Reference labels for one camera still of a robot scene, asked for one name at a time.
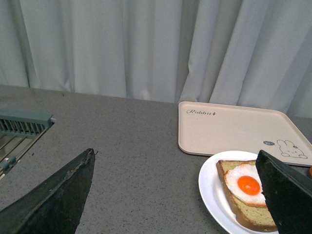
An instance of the egg white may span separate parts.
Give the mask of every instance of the egg white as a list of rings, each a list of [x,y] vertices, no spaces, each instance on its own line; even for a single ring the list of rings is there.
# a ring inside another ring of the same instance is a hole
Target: egg white
[[[256,179],[260,185],[260,192],[257,195],[248,195],[238,186],[237,181],[242,176],[251,176]],[[262,194],[262,184],[257,172],[257,168],[249,163],[242,163],[232,170],[228,170],[224,175],[225,183],[229,190],[241,201],[249,206],[266,207],[265,197]]]

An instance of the white curtain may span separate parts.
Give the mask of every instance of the white curtain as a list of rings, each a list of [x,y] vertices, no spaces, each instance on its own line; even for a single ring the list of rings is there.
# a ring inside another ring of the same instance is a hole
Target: white curtain
[[[312,117],[311,0],[0,0],[0,84]]]

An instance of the sandwich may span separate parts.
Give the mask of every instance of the sandwich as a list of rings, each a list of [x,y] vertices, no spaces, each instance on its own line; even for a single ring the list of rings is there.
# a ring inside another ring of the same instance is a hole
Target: sandwich
[[[255,160],[219,160],[216,167],[225,197],[238,223],[253,231],[277,231],[262,194]]]

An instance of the bread crust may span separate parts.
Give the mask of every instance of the bread crust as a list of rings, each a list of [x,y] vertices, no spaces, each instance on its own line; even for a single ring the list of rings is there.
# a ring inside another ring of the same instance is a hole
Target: bread crust
[[[255,160],[249,161],[228,161],[219,160],[216,167],[218,171],[219,178],[221,180],[222,188],[225,194],[225,198],[231,208],[231,211],[236,214],[236,220],[242,226],[257,232],[274,232],[277,231],[277,227],[271,217],[271,214],[266,207],[252,207],[246,205],[244,202],[239,200],[232,192],[228,189],[224,174],[229,168],[228,162],[231,163],[230,169],[235,168],[242,162],[247,162],[251,165],[255,165]]]

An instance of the rabbit cartoon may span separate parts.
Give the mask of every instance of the rabbit cartoon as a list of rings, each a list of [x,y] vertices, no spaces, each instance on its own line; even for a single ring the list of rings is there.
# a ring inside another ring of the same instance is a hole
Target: rabbit cartoon
[[[295,146],[289,140],[278,140],[277,144],[279,145],[279,149],[282,152],[282,156],[308,158],[297,146]]]

